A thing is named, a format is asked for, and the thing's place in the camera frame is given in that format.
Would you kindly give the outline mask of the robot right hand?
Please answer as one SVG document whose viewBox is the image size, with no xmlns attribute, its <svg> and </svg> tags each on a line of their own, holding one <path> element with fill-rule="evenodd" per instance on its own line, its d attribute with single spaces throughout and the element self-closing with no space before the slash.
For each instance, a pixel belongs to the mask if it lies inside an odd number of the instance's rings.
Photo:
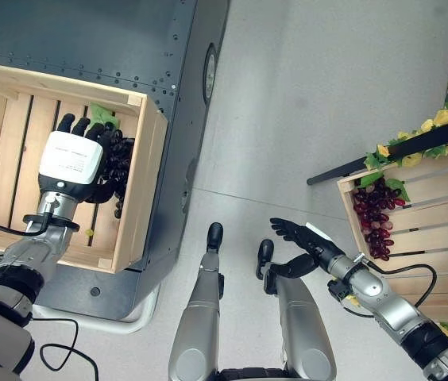
<svg viewBox="0 0 448 381">
<path fill-rule="evenodd" d="M 270 219 L 272 229 L 285 241 L 295 243 L 304 253 L 286 264 L 275 264 L 274 272 L 286 278 L 299 278 L 317 267 L 328 272 L 333 258 L 346 254 L 325 234 L 278 217 Z"/>
</svg>

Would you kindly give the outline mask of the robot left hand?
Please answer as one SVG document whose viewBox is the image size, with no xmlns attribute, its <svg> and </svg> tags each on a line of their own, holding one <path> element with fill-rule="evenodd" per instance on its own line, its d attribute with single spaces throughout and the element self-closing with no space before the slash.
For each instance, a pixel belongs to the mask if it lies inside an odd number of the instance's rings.
<svg viewBox="0 0 448 381">
<path fill-rule="evenodd" d="M 38 185 L 42 194 L 65 194 L 78 203 L 108 202 L 118 182 L 104 179 L 116 127 L 65 114 L 52 131 L 41 156 Z"/>
</svg>

